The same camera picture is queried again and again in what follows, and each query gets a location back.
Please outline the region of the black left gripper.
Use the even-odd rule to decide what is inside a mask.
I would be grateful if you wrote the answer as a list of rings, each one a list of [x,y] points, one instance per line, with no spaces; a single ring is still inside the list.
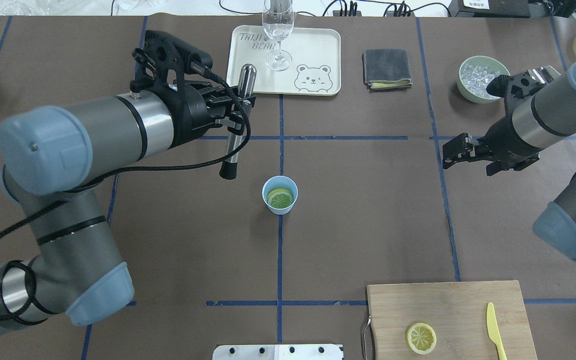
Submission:
[[[173,123],[170,148],[202,137],[210,129],[225,126],[235,136],[246,130],[242,112],[230,112],[247,101],[254,107],[257,96],[230,96],[210,82],[174,82],[167,85],[166,107]]]

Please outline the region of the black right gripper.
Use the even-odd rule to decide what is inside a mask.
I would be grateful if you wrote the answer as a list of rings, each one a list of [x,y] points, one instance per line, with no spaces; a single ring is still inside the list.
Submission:
[[[539,148],[521,139],[512,118],[504,117],[496,121],[478,140],[468,133],[461,133],[444,143],[442,169],[448,170],[461,162],[482,160],[481,146],[487,149],[490,164],[486,166],[486,175],[489,177],[501,171],[522,171],[540,159]]]

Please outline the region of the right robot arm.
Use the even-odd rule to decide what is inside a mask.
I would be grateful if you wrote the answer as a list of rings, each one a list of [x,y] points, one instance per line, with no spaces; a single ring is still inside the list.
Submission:
[[[531,225],[532,233],[576,264],[576,62],[556,73],[546,68],[494,75],[486,94],[503,103],[503,116],[481,136],[461,133],[441,149],[445,170],[485,162],[491,177],[526,170],[551,155],[551,170],[569,176]]]

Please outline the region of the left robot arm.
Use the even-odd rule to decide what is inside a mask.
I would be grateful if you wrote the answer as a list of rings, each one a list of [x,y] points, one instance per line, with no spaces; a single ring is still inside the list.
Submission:
[[[30,225],[39,255],[0,265],[0,335],[62,313],[89,326],[128,305],[135,294],[130,271],[93,187],[222,126],[230,137],[220,175],[232,180],[253,88],[253,80],[231,92],[189,81],[38,107],[3,121],[0,184],[21,206],[20,226]]]

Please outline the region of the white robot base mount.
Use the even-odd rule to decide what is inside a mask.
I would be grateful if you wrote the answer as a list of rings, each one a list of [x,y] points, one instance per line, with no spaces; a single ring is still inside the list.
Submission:
[[[213,360],[343,360],[340,344],[224,344],[215,348]]]

